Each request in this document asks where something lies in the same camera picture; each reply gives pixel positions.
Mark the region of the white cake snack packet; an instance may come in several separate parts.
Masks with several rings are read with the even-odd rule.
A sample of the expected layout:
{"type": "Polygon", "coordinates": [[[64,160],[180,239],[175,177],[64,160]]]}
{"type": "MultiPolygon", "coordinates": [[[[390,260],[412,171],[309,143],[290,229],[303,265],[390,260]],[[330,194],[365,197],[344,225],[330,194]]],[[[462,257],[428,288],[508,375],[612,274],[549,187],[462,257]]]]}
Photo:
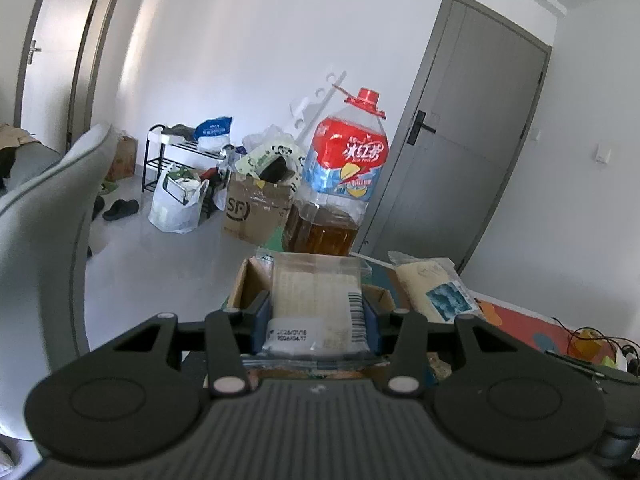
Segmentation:
{"type": "Polygon", "coordinates": [[[342,360],[370,353],[356,258],[279,252],[269,302],[265,354],[342,360]]]}

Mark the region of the yellow box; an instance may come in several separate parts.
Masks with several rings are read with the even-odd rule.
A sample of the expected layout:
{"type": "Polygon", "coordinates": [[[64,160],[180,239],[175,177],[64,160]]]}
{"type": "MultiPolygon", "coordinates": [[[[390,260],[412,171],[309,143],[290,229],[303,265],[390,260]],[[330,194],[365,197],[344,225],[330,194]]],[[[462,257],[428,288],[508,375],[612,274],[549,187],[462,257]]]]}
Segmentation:
{"type": "Polygon", "coordinates": [[[568,336],[567,353],[573,358],[601,364],[605,359],[615,360],[615,348],[593,328],[583,327],[568,336]]]}

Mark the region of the open cardboard box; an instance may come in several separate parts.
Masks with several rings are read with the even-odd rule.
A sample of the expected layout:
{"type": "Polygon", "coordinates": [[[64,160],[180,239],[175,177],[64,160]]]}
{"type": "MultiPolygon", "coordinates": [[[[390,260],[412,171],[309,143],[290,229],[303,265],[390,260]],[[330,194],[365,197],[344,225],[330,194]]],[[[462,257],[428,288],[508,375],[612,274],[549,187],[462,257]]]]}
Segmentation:
{"type": "MultiPolygon", "coordinates": [[[[249,258],[241,264],[236,276],[232,292],[224,307],[244,309],[261,290],[269,292],[270,276],[267,267],[255,258],[249,258]]],[[[362,359],[347,360],[312,360],[289,359],[272,356],[260,350],[256,356],[242,355],[244,366],[248,369],[250,383],[253,387],[266,378],[291,379],[367,379],[378,382],[382,379],[386,367],[387,356],[367,354],[362,359]]]]}

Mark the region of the SF cardboard box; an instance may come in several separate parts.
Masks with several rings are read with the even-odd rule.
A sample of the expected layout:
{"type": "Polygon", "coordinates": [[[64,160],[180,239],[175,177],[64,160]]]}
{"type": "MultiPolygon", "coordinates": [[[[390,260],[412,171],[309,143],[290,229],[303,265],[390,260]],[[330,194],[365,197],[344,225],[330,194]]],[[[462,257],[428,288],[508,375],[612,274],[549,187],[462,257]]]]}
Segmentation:
{"type": "Polygon", "coordinates": [[[284,226],[294,192],[288,185],[273,184],[232,172],[224,206],[224,232],[260,246],[284,226]]]}

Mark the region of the white plastic bag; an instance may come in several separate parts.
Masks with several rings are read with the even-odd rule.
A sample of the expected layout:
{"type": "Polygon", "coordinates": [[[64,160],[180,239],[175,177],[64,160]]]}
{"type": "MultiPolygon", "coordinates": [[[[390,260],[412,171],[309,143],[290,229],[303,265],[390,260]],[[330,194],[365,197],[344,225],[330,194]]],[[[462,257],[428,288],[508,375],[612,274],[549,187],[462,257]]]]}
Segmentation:
{"type": "Polygon", "coordinates": [[[209,180],[185,166],[172,164],[160,173],[149,222],[165,233],[186,234],[200,224],[209,180]]]}

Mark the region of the large iced tea bottle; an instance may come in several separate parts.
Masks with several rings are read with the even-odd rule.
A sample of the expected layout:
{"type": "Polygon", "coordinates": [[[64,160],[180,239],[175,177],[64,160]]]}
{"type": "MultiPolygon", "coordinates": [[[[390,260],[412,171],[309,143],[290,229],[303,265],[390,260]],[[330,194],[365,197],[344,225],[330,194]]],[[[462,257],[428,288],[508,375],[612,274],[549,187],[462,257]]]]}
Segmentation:
{"type": "Polygon", "coordinates": [[[346,256],[388,151],[380,95],[362,88],[318,123],[282,233],[286,252],[346,256]]]}

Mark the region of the black slipper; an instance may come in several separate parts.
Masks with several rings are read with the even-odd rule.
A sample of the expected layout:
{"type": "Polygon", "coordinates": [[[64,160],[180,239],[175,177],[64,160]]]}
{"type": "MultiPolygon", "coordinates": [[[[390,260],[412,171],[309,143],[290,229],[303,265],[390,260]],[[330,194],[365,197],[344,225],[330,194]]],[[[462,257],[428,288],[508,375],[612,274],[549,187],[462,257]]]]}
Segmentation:
{"type": "Polygon", "coordinates": [[[136,200],[115,200],[111,208],[104,211],[102,218],[107,222],[127,218],[136,214],[139,207],[136,200]]]}

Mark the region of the panda pattern cushion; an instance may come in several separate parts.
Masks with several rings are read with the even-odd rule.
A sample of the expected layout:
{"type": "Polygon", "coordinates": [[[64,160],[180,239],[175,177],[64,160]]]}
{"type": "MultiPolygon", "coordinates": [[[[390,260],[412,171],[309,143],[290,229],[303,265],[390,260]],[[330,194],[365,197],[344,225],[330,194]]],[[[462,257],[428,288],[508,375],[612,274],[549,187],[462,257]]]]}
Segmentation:
{"type": "Polygon", "coordinates": [[[292,136],[277,134],[242,156],[234,169],[238,174],[288,186],[295,192],[302,180],[305,159],[305,153],[292,136]]]}

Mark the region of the grey door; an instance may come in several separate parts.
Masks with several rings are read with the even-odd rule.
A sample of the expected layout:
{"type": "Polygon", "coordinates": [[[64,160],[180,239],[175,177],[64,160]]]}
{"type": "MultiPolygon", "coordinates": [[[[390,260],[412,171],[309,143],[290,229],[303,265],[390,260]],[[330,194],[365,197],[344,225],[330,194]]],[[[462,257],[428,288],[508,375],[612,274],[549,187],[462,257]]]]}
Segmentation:
{"type": "Polygon", "coordinates": [[[518,162],[551,48],[475,0],[442,0],[357,252],[462,270],[518,162]]]}
{"type": "Polygon", "coordinates": [[[91,127],[96,82],[118,0],[36,0],[27,25],[14,122],[65,153],[91,127]]]}

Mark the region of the brown box on floor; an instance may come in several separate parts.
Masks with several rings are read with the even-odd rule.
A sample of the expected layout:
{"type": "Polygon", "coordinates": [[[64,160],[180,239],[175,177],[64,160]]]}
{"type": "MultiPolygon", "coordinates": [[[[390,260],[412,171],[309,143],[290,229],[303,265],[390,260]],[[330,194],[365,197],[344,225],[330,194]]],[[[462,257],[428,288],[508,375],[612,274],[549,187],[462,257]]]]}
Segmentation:
{"type": "Polygon", "coordinates": [[[132,136],[121,136],[118,139],[116,152],[105,180],[116,182],[134,175],[137,160],[138,141],[132,136]]]}

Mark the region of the white foam board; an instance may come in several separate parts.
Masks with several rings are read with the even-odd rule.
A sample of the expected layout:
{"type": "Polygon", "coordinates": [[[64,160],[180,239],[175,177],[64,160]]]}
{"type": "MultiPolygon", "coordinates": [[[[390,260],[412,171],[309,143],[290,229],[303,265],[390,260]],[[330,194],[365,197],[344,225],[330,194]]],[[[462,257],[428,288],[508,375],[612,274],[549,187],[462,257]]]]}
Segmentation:
{"type": "Polygon", "coordinates": [[[333,99],[336,88],[344,82],[346,77],[347,70],[330,64],[322,73],[314,77],[306,94],[290,103],[291,118],[283,127],[283,131],[290,134],[299,146],[306,145],[311,130],[333,99]]]}

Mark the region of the black shoe rack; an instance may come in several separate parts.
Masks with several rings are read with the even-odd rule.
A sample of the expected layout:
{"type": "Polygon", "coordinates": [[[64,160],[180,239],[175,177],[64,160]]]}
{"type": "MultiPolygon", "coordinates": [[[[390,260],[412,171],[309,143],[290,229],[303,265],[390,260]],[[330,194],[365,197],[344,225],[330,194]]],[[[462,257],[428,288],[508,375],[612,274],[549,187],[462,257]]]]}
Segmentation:
{"type": "Polygon", "coordinates": [[[203,180],[209,180],[202,207],[202,214],[209,217],[215,211],[214,192],[227,177],[228,157],[222,148],[203,148],[193,139],[194,130],[180,124],[156,124],[150,128],[145,138],[141,189],[153,194],[160,173],[172,164],[193,169],[203,180]]]}

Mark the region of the blue bag on rack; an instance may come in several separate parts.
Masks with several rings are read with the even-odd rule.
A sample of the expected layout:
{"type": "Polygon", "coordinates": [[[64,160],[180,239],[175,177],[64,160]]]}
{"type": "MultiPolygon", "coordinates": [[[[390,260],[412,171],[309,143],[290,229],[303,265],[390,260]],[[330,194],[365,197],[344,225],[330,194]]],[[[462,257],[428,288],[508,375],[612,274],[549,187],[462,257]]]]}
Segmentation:
{"type": "Polygon", "coordinates": [[[206,119],[199,124],[193,133],[195,141],[201,138],[216,138],[217,136],[230,136],[232,118],[221,116],[213,119],[206,119]]]}

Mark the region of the grey chair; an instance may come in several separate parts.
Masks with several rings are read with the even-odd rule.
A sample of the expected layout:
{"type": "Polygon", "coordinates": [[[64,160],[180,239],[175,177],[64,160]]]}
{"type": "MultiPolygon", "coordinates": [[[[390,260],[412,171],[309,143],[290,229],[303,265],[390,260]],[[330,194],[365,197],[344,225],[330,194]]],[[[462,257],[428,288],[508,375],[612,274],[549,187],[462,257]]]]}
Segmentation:
{"type": "Polygon", "coordinates": [[[118,134],[96,125],[55,166],[1,199],[1,433],[32,436],[32,388],[89,350],[85,276],[93,204],[118,134]]]}

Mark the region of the white light switch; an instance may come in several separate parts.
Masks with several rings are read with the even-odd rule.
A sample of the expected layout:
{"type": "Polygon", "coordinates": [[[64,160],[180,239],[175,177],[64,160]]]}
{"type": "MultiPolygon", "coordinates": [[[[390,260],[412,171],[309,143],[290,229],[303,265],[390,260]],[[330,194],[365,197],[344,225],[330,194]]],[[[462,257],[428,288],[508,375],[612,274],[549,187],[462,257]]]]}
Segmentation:
{"type": "Polygon", "coordinates": [[[606,144],[599,143],[594,153],[594,161],[597,164],[608,165],[611,160],[612,148],[606,144]]]}

